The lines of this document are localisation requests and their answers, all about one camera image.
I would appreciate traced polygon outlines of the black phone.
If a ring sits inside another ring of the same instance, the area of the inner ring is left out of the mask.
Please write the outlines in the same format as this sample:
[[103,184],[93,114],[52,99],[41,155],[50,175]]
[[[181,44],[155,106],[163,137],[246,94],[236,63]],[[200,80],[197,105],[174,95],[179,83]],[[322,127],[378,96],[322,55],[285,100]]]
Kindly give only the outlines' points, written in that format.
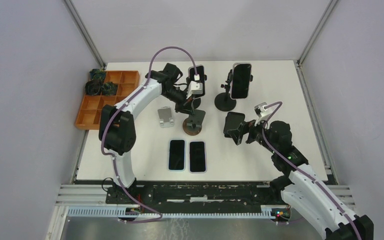
[[240,112],[229,111],[225,117],[223,134],[225,138],[231,138],[228,134],[229,130],[235,130],[245,121],[245,114]]

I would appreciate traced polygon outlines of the brown round base stand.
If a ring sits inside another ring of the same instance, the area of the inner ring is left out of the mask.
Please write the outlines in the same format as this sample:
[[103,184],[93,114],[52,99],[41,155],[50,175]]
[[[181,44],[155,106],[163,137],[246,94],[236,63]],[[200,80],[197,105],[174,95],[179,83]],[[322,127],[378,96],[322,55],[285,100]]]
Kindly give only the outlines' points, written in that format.
[[189,136],[198,135],[203,127],[206,112],[204,110],[195,110],[194,114],[190,114],[182,123],[183,131]]

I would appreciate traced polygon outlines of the silver white phone stand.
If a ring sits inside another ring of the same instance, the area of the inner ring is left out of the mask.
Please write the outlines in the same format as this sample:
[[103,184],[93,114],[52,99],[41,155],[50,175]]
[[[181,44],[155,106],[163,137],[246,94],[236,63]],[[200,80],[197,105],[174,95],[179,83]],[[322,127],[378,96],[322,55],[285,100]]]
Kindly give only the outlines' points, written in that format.
[[161,128],[171,128],[175,125],[172,108],[169,106],[161,107],[157,110],[159,126]]

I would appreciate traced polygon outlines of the light blue cased phone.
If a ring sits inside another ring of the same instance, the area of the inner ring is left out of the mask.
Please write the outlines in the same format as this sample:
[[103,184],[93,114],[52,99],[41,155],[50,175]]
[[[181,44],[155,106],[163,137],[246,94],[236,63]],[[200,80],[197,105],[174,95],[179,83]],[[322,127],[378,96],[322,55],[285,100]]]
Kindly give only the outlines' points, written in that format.
[[168,170],[183,171],[186,167],[186,141],[172,139],[168,149]]

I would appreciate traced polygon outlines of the lilac cased phone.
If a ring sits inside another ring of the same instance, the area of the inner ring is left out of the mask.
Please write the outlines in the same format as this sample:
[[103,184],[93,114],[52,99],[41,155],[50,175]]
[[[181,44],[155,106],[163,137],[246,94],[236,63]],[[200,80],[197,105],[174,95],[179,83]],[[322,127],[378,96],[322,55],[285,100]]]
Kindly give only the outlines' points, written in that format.
[[206,146],[203,141],[189,143],[189,170],[191,173],[207,171]]

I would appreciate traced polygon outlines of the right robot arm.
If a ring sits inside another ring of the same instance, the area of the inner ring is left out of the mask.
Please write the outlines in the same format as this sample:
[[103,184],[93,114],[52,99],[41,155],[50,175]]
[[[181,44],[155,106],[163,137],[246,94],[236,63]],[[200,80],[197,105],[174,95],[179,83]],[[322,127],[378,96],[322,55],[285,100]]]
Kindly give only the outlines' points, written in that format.
[[291,127],[284,121],[226,119],[223,133],[239,145],[258,143],[272,153],[275,168],[283,175],[270,183],[269,199],[290,205],[312,225],[324,240],[372,240],[374,223],[357,215],[320,180],[309,161],[293,145]]

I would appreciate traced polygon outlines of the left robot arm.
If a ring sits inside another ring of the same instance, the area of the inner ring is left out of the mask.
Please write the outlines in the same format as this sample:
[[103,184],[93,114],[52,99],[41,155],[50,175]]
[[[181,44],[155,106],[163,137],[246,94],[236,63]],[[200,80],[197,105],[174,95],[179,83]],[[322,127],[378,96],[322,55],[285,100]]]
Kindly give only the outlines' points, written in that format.
[[137,138],[136,118],[160,96],[173,102],[177,113],[190,117],[198,114],[198,99],[205,93],[207,79],[204,66],[189,68],[186,89],[177,86],[182,75],[180,69],[171,63],[160,71],[152,69],[145,75],[145,81],[129,96],[114,106],[105,105],[102,109],[98,135],[101,151],[111,157],[116,183],[121,187],[117,196],[125,204],[131,204],[137,198],[137,190],[131,186],[136,180],[131,157]]

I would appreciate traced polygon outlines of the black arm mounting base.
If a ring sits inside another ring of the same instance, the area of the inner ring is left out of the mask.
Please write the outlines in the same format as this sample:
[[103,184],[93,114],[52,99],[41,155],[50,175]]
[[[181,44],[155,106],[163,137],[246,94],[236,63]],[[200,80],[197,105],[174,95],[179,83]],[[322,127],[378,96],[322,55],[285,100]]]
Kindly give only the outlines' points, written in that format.
[[106,204],[134,205],[143,214],[248,214],[286,206],[267,181],[147,181],[127,191],[112,183]]

